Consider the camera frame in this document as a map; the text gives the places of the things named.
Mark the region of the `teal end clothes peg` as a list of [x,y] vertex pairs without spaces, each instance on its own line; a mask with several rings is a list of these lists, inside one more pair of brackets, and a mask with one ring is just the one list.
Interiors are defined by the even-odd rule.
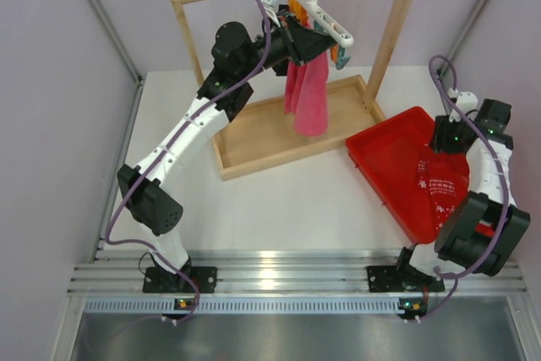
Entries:
[[336,61],[335,61],[336,69],[337,70],[344,69],[349,63],[350,59],[351,59],[351,56],[347,52],[347,49],[342,46],[339,46],[336,52]]

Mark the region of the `white clip hanger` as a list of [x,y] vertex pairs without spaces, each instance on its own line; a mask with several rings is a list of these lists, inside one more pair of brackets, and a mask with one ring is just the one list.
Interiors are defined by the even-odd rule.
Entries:
[[318,0],[295,0],[295,2],[339,46],[347,49],[354,44],[353,36],[318,4]]

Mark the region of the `pink towel sock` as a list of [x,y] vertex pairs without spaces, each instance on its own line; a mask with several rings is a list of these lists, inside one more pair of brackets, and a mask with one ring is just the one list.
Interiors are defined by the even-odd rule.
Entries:
[[303,66],[288,64],[284,113],[293,115],[293,129],[302,136],[320,136],[328,128],[328,76],[325,52]]

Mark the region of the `red patterned sock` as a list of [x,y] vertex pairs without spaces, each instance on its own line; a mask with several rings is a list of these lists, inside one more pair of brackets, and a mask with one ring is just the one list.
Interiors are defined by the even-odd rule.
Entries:
[[464,155],[418,152],[417,187],[428,197],[429,219],[438,234],[467,193],[469,169]]

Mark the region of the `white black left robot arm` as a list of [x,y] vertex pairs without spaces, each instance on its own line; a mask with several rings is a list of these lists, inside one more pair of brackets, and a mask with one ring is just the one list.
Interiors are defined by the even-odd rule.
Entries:
[[265,17],[264,33],[256,38],[240,22],[223,24],[211,49],[214,68],[183,118],[145,159],[119,169],[121,206],[145,231],[143,243],[153,262],[145,271],[144,293],[192,289],[191,259],[174,230],[183,207],[172,197],[172,186],[199,150],[245,107],[254,92],[249,80],[281,63],[303,66],[334,45],[352,45],[352,36],[328,15],[315,10],[311,16],[311,28],[288,11]]

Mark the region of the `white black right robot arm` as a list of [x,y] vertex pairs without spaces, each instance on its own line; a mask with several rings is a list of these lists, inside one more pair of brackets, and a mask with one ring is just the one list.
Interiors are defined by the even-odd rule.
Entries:
[[496,276],[531,217],[511,194],[513,138],[505,129],[511,105],[461,93],[457,109],[438,116],[418,154],[418,189],[428,195],[438,234],[433,243],[403,249],[394,270],[404,290],[432,287],[469,274]]

